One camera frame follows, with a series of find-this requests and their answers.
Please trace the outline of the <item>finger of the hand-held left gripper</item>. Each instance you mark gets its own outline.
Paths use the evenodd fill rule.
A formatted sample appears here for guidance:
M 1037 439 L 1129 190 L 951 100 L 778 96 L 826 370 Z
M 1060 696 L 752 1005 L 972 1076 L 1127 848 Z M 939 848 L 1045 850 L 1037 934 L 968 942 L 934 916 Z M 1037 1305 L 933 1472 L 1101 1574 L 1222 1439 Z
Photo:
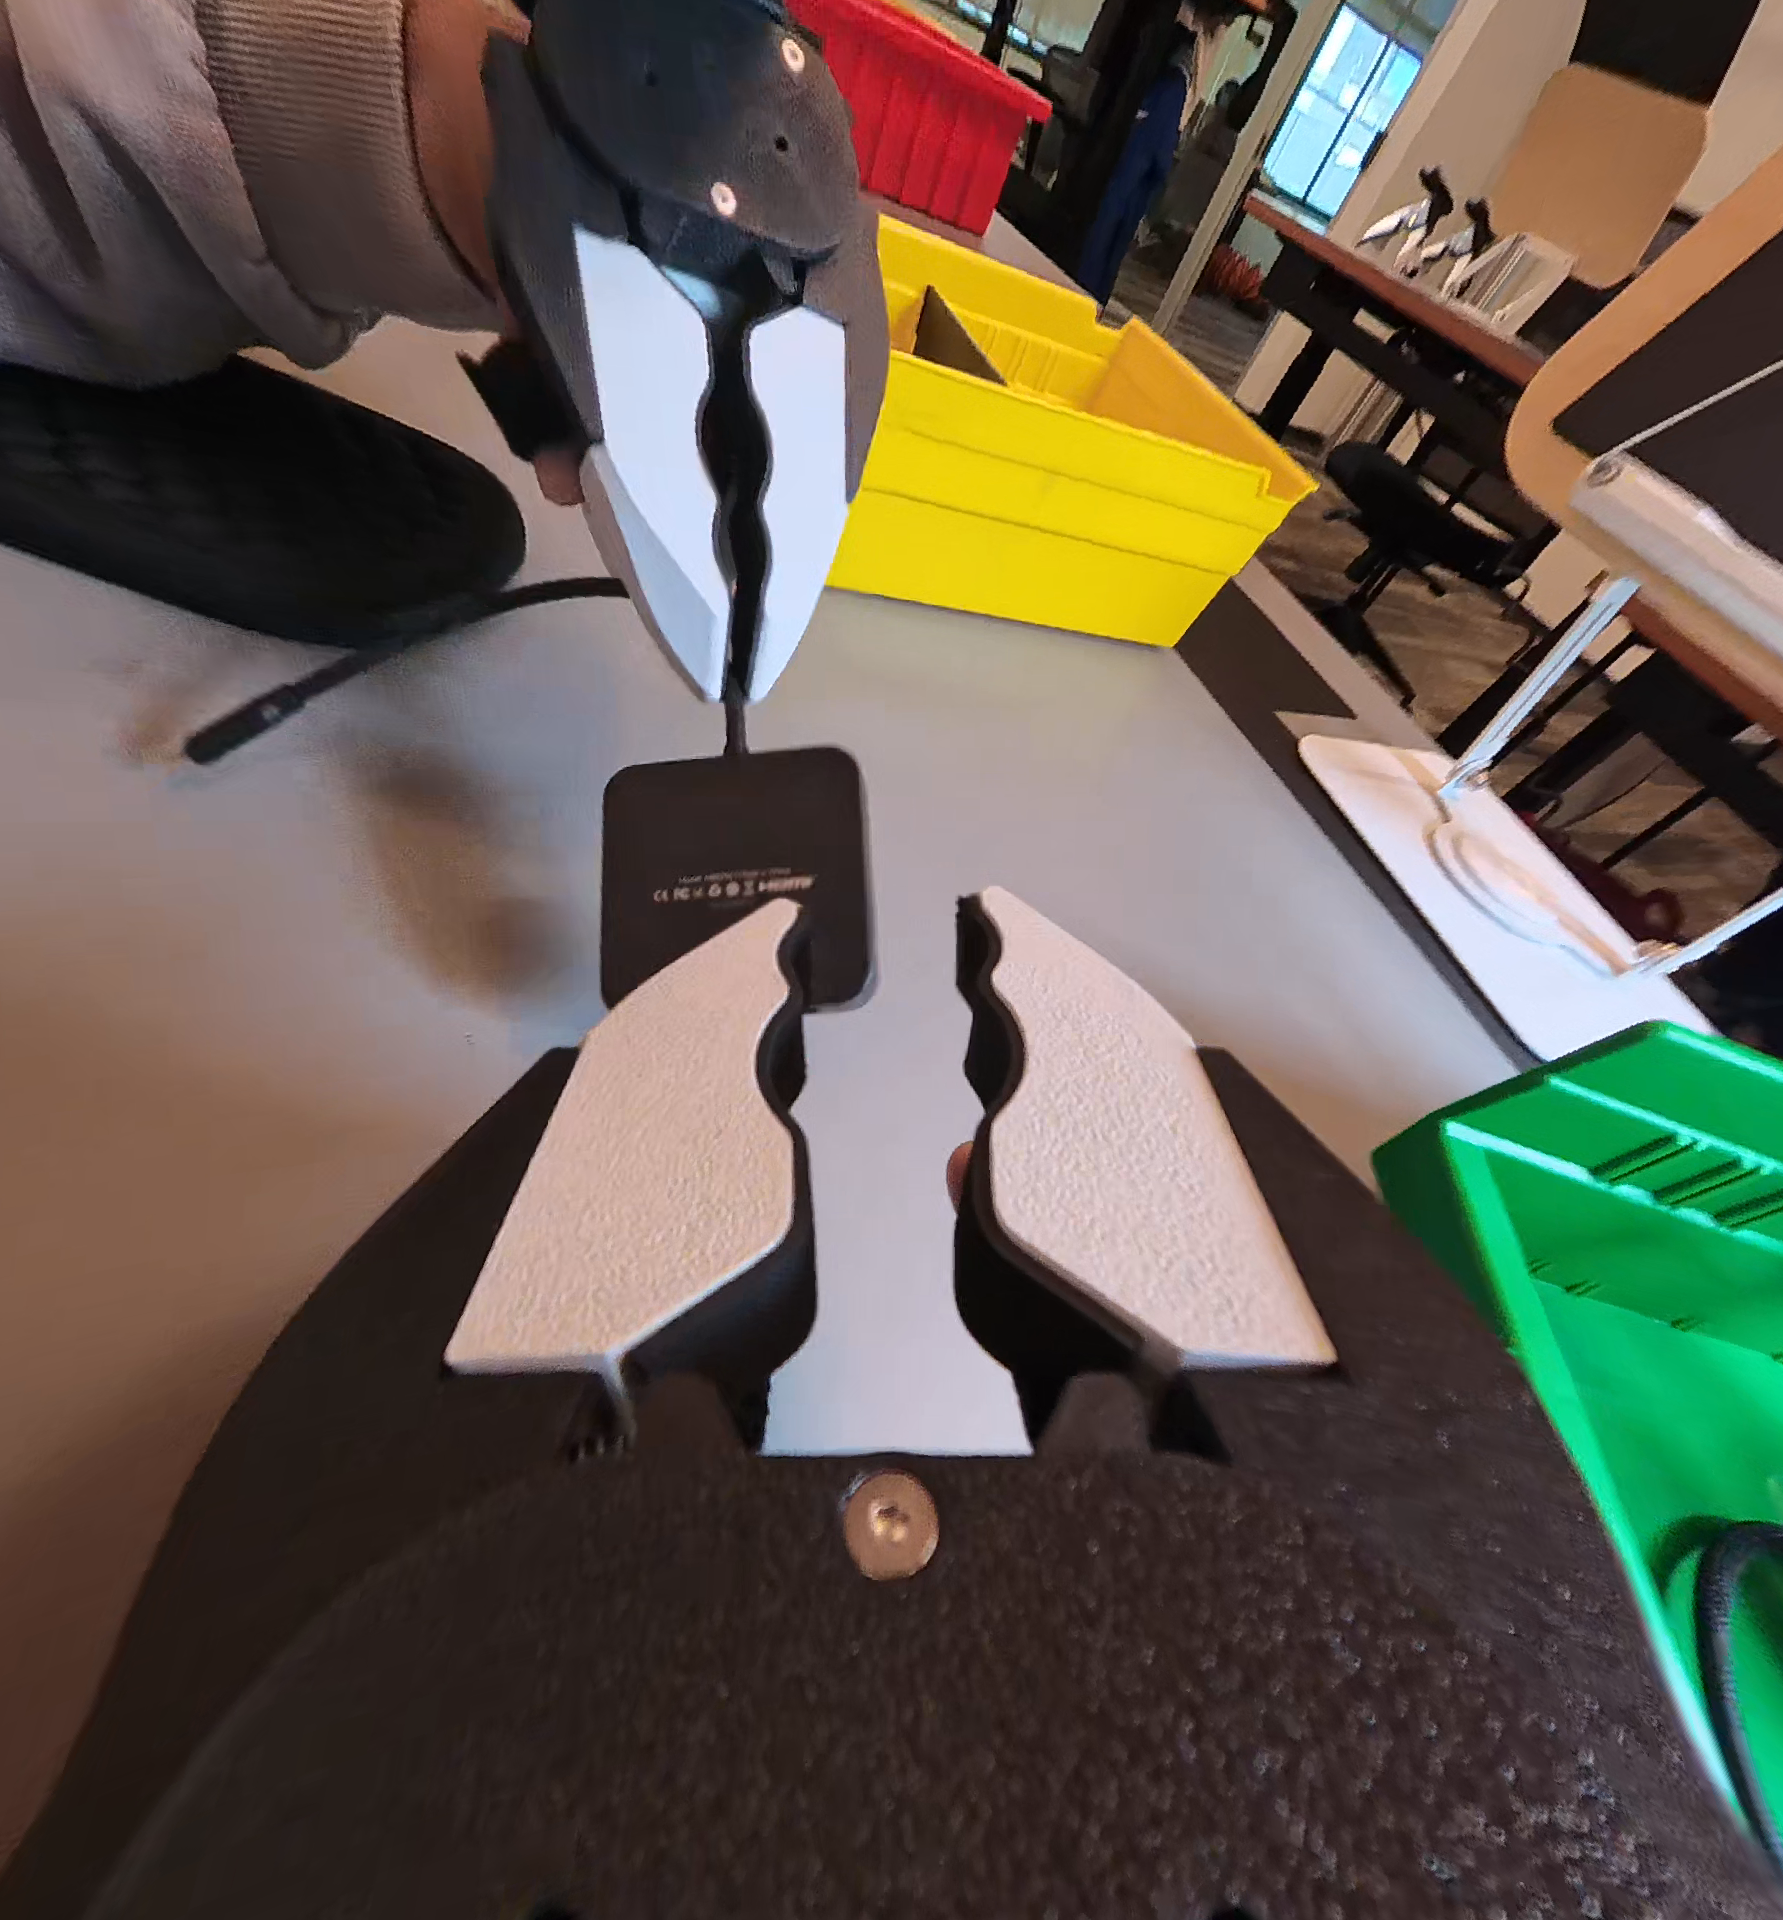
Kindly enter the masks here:
M 629 242 L 573 231 L 600 429 L 582 461 L 594 540 L 692 692 L 721 703 L 731 594 L 719 495 L 698 439 L 708 330 Z
M 844 328 L 809 307 L 781 309 L 752 328 L 747 371 L 763 460 L 741 699 L 758 703 L 807 633 L 849 520 Z

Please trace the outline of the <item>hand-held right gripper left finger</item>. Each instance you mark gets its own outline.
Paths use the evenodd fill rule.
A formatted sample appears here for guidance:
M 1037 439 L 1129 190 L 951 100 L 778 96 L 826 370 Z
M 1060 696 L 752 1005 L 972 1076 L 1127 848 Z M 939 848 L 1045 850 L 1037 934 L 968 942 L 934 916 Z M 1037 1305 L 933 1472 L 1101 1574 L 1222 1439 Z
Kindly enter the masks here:
M 807 928 L 772 898 L 588 1033 L 449 1333 L 460 1378 L 596 1380 L 627 1427 L 700 1375 L 750 1448 L 815 1313 Z

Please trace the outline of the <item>yellow plastic bin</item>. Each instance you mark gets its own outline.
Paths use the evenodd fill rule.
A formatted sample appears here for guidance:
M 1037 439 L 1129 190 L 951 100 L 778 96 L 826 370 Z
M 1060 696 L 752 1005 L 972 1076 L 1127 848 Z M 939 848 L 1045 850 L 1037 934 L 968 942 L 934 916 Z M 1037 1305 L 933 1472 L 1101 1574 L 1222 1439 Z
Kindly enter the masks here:
M 829 589 L 1175 647 L 1315 478 L 1142 319 L 881 215 L 890 371 Z M 934 283 L 1007 386 L 909 352 Z

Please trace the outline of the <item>black HDMI splitter with cable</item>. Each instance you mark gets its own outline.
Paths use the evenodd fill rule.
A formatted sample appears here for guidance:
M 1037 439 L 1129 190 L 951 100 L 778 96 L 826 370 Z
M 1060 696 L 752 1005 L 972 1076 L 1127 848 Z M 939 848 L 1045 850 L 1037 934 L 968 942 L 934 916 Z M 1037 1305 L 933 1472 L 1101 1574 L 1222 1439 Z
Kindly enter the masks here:
M 759 753 L 728 696 L 714 756 L 624 765 L 602 798 L 600 991 L 606 1005 L 736 920 L 799 909 L 807 1007 L 872 988 L 872 876 L 864 782 L 837 748 Z

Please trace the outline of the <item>green plastic bin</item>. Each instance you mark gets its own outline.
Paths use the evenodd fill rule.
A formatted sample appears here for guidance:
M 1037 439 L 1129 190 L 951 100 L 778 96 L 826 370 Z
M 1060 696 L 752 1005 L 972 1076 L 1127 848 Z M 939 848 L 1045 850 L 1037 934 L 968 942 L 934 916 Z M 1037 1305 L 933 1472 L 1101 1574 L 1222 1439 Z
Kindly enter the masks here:
M 1371 1167 L 1544 1405 L 1698 1761 L 1783 1879 L 1783 1061 L 1639 1024 Z

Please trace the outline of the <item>person's left forearm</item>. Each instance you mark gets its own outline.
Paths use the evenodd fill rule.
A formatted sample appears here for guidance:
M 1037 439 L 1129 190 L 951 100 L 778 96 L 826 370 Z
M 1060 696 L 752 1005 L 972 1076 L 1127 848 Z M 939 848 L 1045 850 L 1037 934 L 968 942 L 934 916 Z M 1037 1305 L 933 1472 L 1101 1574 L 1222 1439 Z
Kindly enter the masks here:
M 150 387 L 497 321 L 422 200 L 405 1 L 0 1 L 0 364 Z

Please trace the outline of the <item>person's left hand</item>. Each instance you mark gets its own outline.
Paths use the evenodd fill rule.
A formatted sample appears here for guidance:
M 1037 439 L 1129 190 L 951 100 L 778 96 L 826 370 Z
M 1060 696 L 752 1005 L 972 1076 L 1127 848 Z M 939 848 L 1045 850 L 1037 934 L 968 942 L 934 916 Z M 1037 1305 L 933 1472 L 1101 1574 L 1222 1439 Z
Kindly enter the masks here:
M 495 304 L 499 330 L 515 332 L 503 300 L 487 224 L 493 182 L 493 128 L 484 58 L 495 39 L 524 45 L 530 21 L 508 1 L 405 1 L 400 45 L 408 137 L 422 200 L 445 245 Z

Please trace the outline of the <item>black bin divider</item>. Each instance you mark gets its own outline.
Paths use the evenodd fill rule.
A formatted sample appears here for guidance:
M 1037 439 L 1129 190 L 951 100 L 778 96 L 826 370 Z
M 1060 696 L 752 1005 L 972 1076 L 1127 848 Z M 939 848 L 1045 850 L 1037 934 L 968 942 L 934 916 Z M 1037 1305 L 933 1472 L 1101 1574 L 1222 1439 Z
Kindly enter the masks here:
M 985 348 L 977 345 L 966 321 L 944 300 L 934 283 L 928 283 L 918 304 L 909 352 L 926 365 L 954 371 L 995 387 L 1007 380 Z

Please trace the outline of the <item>black textured wrist rest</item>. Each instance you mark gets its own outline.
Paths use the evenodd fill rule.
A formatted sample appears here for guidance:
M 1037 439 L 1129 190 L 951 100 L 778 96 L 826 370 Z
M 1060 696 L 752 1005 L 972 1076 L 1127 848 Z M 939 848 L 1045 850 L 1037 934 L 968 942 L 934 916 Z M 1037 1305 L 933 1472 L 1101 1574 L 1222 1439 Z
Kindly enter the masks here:
M 464 451 L 231 356 L 129 389 L 0 365 L 0 544 L 260 636 L 439 633 L 526 559 Z

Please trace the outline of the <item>white desk stand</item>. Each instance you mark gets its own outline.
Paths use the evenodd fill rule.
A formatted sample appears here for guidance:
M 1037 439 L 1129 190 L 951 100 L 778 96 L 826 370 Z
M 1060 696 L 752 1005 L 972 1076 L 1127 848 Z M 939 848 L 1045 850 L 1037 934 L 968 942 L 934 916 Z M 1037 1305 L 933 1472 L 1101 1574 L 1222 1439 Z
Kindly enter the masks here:
M 1459 757 L 1308 733 L 1306 769 L 1393 876 L 1535 1061 L 1552 1061 L 1639 1024 L 1707 1035 L 1678 972 L 1783 912 L 1783 886 L 1689 945 L 1640 942 L 1486 785 L 1509 728 L 1644 586 L 1689 590 L 1734 627 L 1745 653 L 1783 667 L 1783 559 L 1768 533 L 1718 510 L 1615 449 L 1584 466 L 1570 507 L 1622 544 L 1635 575 L 1587 604 L 1581 636 L 1559 643 L 1503 715 Z

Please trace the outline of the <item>black office chair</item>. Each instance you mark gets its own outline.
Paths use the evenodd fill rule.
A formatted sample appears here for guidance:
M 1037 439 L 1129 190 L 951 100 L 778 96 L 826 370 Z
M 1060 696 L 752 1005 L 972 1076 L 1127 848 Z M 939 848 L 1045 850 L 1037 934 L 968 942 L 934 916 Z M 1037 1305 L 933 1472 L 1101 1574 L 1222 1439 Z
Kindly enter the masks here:
M 1346 653 L 1385 680 L 1400 709 L 1411 711 L 1416 687 L 1367 620 L 1378 598 L 1402 575 L 1417 579 L 1432 598 L 1444 598 L 1446 579 L 1454 576 L 1516 609 L 1522 598 L 1512 590 L 1524 589 L 1559 527 L 1495 474 L 1471 468 L 1471 478 L 1505 498 L 1502 514 L 1484 512 L 1480 501 L 1469 504 L 1460 492 L 1434 492 L 1430 474 L 1371 442 L 1337 443 L 1326 454 L 1324 474 L 1343 498 L 1324 520 L 1352 525 L 1364 535 L 1364 547 L 1346 568 L 1352 583 L 1346 598 L 1326 604 L 1303 598 L 1303 605 Z

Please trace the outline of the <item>glass window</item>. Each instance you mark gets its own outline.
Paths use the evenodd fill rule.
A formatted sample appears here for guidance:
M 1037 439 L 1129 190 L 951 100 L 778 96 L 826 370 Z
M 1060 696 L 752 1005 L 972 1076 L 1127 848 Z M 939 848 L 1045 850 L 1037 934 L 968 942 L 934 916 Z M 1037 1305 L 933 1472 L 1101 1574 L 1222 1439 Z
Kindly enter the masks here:
M 1333 4 L 1262 149 L 1262 190 L 1329 224 L 1398 117 L 1447 13 L 1440 1 Z

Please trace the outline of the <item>shiny metal tools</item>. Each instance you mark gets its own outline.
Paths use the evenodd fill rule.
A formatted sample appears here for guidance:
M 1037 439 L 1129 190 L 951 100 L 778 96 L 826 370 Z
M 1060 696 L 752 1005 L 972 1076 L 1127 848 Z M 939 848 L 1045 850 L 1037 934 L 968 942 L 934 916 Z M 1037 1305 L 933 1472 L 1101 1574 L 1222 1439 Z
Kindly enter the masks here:
M 1393 278 L 1422 280 L 1444 268 L 1459 286 L 1459 277 L 1498 244 L 1492 206 L 1484 197 L 1459 200 L 1440 165 L 1422 167 L 1417 182 L 1423 192 L 1367 226 L 1354 253 Z

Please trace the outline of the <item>tan and black chair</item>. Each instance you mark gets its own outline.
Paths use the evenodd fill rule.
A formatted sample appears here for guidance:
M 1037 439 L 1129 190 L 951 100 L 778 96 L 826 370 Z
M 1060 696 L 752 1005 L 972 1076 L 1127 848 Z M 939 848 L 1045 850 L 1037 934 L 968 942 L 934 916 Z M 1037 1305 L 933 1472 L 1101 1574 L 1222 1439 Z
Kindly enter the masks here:
M 1632 277 L 1704 152 L 1711 107 L 1757 1 L 1586 1 L 1486 192 L 1502 236 L 1570 256 L 1570 277 Z

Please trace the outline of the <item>black wood-rimmed panel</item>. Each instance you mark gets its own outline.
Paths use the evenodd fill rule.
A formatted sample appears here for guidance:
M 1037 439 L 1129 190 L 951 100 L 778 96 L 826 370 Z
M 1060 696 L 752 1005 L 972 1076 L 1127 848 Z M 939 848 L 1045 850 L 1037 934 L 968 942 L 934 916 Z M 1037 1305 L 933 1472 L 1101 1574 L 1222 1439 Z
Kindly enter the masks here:
M 1783 736 L 1783 147 L 1546 359 L 1507 468 Z

